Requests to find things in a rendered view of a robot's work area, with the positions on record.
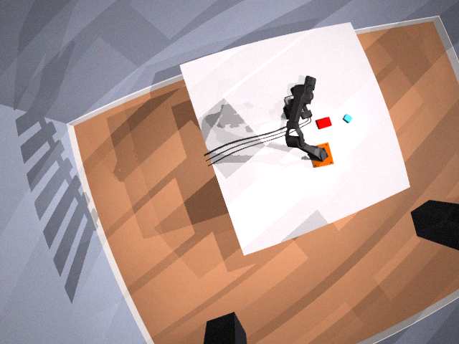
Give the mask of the small cyan block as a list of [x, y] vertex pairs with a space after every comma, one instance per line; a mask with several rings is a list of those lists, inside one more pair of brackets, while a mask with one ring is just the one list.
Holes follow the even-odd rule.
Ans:
[[352, 117], [351, 117], [350, 115], [345, 114], [345, 116], [344, 116], [344, 118], [343, 118], [342, 120], [344, 120], [344, 121], [347, 122], [347, 123], [350, 123], [350, 122], [351, 122], [351, 119], [352, 119]]

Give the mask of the red rectangular block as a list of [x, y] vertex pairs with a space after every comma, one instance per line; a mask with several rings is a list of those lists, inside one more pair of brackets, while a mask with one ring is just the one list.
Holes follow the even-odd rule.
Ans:
[[321, 118], [321, 119], [317, 120], [317, 121], [316, 121], [316, 124], [317, 124], [319, 130], [320, 130], [321, 128], [327, 128], [327, 127], [329, 127], [329, 126], [332, 126], [329, 117], [324, 118], [324, 119]]

